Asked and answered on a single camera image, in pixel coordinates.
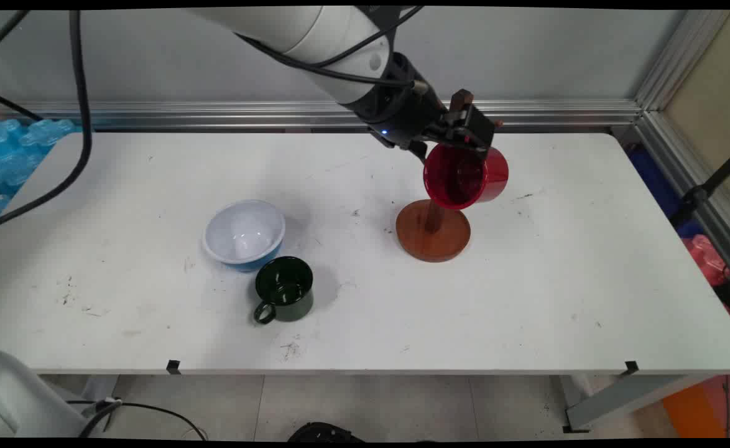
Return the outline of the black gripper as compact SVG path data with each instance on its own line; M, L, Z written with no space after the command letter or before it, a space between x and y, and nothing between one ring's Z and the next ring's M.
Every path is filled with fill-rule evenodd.
M448 108L414 68L406 56L390 55L383 80L421 82L420 91L413 86L374 85L365 96L352 102L349 110L365 123L371 135L385 147L410 151L421 162L427 158L427 131L440 136L446 145L470 145L474 151L492 147L496 124L476 106Z

